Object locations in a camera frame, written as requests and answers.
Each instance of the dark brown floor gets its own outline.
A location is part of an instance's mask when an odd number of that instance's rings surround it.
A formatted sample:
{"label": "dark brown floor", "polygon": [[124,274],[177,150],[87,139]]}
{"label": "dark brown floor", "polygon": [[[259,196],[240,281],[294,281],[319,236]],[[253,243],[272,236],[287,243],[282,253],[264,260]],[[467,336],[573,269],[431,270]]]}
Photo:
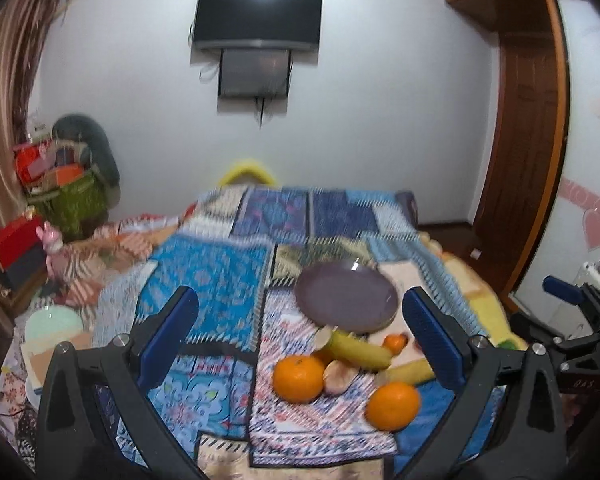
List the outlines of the dark brown floor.
{"label": "dark brown floor", "polygon": [[[513,271],[512,263],[496,251],[484,247],[469,223],[430,224],[419,226],[420,231],[429,233],[442,248],[469,265],[496,292],[500,294]],[[482,251],[474,260],[470,255],[474,249]]]}

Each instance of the pink heart decal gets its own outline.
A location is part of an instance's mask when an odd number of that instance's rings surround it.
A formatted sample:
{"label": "pink heart decal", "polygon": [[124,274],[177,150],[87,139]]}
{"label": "pink heart decal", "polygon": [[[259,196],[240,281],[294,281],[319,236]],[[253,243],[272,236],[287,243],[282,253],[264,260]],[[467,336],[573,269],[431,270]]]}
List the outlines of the pink heart decal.
{"label": "pink heart decal", "polygon": [[582,227],[589,251],[600,248],[600,209],[587,209],[582,217]]}

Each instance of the television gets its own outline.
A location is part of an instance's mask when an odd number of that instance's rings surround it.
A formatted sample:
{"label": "television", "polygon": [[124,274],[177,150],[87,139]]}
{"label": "television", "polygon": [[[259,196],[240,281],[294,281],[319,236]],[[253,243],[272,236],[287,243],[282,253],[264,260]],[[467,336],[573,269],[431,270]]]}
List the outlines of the television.
{"label": "television", "polygon": [[322,0],[198,0],[195,48],[318,50]]}
{"label": "television", "polygon": [[284,98],[289,94],[288,50],[227,48],[222,50],[219,97]]}

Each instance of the pink rabbit toy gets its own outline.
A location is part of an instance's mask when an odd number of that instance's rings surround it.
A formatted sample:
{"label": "pink rabbit toy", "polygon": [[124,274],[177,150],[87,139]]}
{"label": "pink rabbit toy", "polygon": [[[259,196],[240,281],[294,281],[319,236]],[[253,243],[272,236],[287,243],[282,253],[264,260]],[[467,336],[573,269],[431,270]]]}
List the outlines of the pink rabbit toy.
{"label": "pink rabbit toy", "polygon": [[56,273],[54,272],[53,259],[54,255],[58,254],[64,245],[62,242],[62,233],[57,227],[52,226],[49,222],[45,222],[44,230],[40,227],[36,228],[36,235],[42,241],[42,248],[46,253],[46,272],[49,278],[54,279]]}

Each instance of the metal screw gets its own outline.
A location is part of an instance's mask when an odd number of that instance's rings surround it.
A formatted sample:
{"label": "metal screw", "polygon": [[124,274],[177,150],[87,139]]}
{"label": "metal screw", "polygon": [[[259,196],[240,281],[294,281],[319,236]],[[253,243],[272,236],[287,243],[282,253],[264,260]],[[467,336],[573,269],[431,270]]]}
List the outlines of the metal screw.
{"label": "metal screw", "polygon": [[69,350],[71,350],[71,348],[72,348],[72,345],[68,341],[62,341],[61,343],[58,343],[58,349],[63,354],[66,354]]}
{"label": "metal screw", "polygon": [[469,342],[476,348],[486,348],[490,345],[489,340],[483,335],[472,335]]}
{"label": "metal screw", "polygon": [[115,346],[126,346],[129,344],[129,334],[118,334],[111,340]]}
{"label": "metal screw", "polygon": [[534,351],[536,355],[544,355],[546,354],[546,348],[542,343],[533,343],[531,345],[531,349]]}

